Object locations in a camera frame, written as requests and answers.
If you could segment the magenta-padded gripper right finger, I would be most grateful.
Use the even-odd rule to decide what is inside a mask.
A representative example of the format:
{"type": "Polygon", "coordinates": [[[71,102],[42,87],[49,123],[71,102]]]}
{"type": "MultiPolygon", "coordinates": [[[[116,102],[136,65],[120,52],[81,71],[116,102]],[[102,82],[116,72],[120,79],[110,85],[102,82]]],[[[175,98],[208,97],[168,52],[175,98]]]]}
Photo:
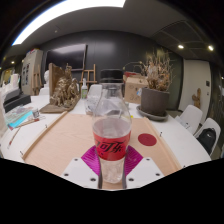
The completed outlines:
{"type": "Polygon", "coordinates": [[[143,157],[133,147],[128,147],[122,177],[124,189],[140,188],[162,177],[163,173],[152,158],[143,157]]]}

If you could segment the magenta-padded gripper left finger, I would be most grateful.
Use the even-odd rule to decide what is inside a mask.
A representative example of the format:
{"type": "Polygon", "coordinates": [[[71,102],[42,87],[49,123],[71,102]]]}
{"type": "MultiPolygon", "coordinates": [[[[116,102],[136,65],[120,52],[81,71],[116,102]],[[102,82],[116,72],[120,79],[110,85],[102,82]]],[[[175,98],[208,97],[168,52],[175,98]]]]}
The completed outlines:
{"type": "Polygon", "coordinates": [[[61,177],[84,188],[101,189],[101,164],[95,146],[88,149],[80,158],[73,158],[61,177]]]}

